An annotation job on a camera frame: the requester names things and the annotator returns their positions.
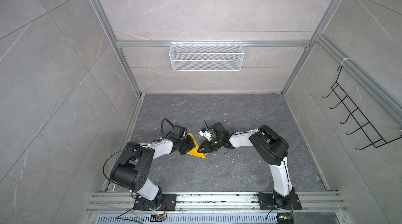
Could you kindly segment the yellow square paper sheet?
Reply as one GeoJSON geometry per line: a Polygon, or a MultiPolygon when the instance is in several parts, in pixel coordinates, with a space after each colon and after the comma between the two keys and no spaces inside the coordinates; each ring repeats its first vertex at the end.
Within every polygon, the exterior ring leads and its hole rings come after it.
{"type": "Polygon", "coordinates": [[[187,155],[206,159],[206,156],[203,153],[198,152],[199,146],[194,136],[191,133],[188,133],[186,137],[190,137],[194,143],[194,147],[187,153],[187,155]]]}

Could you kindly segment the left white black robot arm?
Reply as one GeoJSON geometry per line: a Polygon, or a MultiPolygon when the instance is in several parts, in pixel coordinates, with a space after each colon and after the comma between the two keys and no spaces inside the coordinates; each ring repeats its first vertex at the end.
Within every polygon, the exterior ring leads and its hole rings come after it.
{"type": "Polygon", "coordinates": [[[196,148],[195,139],[187,129],[174,125],[173,130],[158,140],[140,144],[129,142],[115,162],[110,176],[111,182],[128,188],[140,196],[140,200],[151,210],[162,204],[162,189],[149,179],[152,161],[178,151],[181,155],[196,148]]]}

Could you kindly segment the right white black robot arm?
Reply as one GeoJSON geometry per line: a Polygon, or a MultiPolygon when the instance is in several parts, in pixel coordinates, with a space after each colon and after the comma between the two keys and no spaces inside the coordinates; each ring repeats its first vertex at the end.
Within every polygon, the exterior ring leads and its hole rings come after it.
{"type": "Polygon", "coordinates": [[[273,182],[273,202],[280,209],[287,208],[295,195],[287,166],[289,144],[273,129],[263,124],[257,129],[229,133],[220,123],[202,128],[199,134],[206,140],[199,146],[199,153],[212,153],[220,148],[235,149],[254,147],[268,163],[273,182]]]}

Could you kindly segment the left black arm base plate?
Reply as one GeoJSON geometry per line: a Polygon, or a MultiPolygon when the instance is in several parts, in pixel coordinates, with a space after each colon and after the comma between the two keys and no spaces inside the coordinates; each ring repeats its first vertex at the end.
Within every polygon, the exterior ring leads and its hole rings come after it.
{"type": "Polygon", "coordinates": [[[158,194],[154,200],[137,195],[134,210],[174,211],[177,204],[177,194],[158,194]]]}

